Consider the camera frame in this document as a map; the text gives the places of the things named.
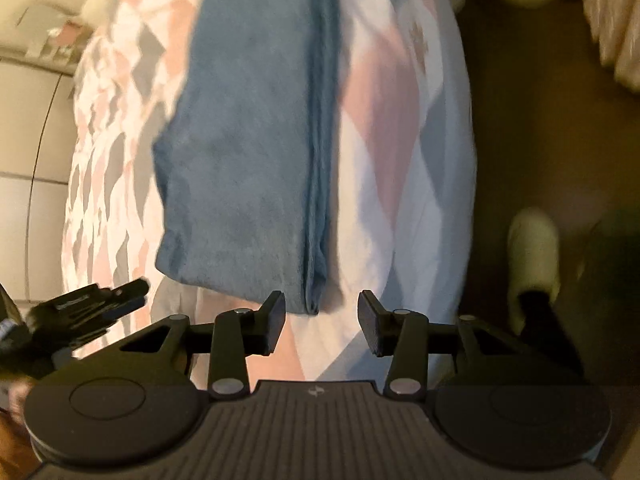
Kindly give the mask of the person's left hand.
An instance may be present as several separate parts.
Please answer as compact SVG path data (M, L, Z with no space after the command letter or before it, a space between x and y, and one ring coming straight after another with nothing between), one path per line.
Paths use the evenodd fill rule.
M21 414L26 398L35 384L35 379L28 376L3 378L1 381L2 411Z

